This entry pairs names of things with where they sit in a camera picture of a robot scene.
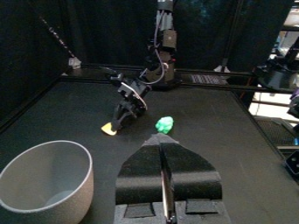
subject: black tabletop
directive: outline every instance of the black tabletop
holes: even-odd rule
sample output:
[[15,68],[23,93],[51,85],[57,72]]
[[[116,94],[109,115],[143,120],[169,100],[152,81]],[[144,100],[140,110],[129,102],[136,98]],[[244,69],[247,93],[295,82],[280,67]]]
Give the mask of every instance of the black tabletop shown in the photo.
[[149,92],[148,111],[129,128],[107,136],[100,127],[120,100],[109,85],[59,82],[0,136],[0,171],[36,144],[83,144],[93,159],[95,195],[81,223],[112,223],[120,166],[156,133],[157,120],[172,116],[168,136],[219,171],[232,223],[298,223],[298,185],[231,92],[183,87]]

